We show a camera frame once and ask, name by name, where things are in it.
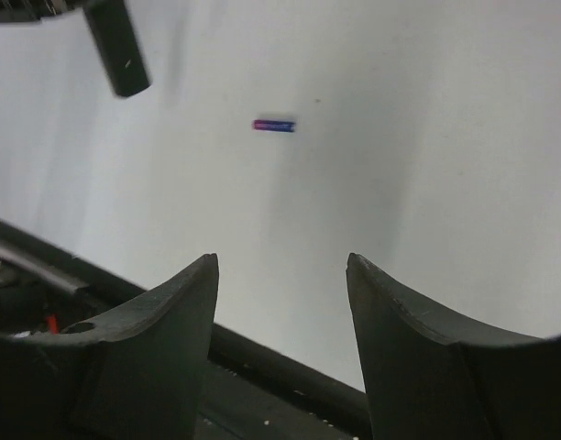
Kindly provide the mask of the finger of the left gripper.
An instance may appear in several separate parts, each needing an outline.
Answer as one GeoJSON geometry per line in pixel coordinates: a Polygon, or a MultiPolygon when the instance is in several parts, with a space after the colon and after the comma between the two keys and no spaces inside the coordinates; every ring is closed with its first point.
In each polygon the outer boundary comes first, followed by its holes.
{"type": "Polygon", "coordinates": [[[33,23],[82,8],[82,0],[0,0],[0,24],[33,23]]]}

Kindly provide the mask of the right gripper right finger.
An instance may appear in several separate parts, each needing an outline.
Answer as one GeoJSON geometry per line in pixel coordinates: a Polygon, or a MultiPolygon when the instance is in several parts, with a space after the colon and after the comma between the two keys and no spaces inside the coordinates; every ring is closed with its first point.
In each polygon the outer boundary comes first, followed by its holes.
{"type": "Polygon", "coordinates": [[[377,439],[561,439],[561,335],[482,323],[351,254],[347,293],[377,439]]]}

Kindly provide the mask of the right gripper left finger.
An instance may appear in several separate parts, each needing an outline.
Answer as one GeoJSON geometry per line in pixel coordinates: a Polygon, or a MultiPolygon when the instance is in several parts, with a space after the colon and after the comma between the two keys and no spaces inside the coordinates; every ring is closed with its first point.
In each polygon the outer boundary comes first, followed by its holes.
{"type": "Polygon", "coordinates": [[[0,332],[0,439],[191,439],[218,259],[59,334],[0,332]]]}

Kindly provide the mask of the black remote control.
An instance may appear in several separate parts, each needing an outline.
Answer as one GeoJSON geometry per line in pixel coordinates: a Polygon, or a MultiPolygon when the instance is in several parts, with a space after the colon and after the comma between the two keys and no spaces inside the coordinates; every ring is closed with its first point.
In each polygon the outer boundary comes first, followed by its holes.
{"type": "Polygon", "coordinates": [[[151,81],[127,2],[92,1],[83,12],[114,93],[129,98],[148,89],[151,81]]]}

